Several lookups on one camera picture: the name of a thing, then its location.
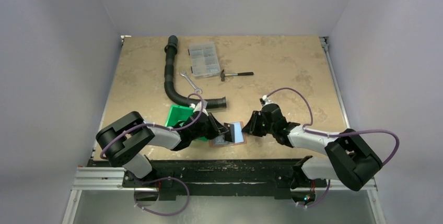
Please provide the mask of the green plastic bin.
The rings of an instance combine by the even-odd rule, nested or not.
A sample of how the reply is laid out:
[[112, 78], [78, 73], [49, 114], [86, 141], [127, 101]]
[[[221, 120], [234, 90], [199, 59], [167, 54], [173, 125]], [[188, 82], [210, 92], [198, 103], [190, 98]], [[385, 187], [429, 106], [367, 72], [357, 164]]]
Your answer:
[[193, 108], [184, 107], [180, 105], [172, 105], [165, 123], [166, 127], [182, 127], [193, 121], [189, 117], [198, 115], [199, 112], [194, 113]]

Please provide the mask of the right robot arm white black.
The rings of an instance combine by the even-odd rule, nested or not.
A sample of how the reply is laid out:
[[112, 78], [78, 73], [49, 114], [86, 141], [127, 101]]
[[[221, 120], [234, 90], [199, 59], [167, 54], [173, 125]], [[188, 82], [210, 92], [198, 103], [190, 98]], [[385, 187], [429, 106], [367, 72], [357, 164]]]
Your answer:
[[307, 186], [313, 180], [339, 180], [352, 191], [359, 191], [383, 167], [381, 159], [354, 130], [315, 134], [301, 124], [287, 121], [280, 107], [267, 104], [253, 111], [242, 132], [275, 140], [290, 148], [309, 149], [325, 158], [306, 156], [293, 166], [291, 188]]

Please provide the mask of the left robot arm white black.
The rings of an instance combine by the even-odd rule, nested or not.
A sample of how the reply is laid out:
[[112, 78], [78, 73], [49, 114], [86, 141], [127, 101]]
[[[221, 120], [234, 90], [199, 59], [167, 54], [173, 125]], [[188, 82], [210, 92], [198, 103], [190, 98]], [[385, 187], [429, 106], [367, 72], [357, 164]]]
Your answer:
[[221, 124], [211, 113], [194, 112], [185, 121], [173, 127], [145, 123], [141, 115], [130, 112], [96, 134], [102, 157], [112, 167], [128, 170], [143, 187], [154, 184], [156, 173], [149, 159], [141, 153], [147, 146], [179, 151], [199, 138], [214, 139], [222, 136], [229, 142], [235, 139], [233, 124]]

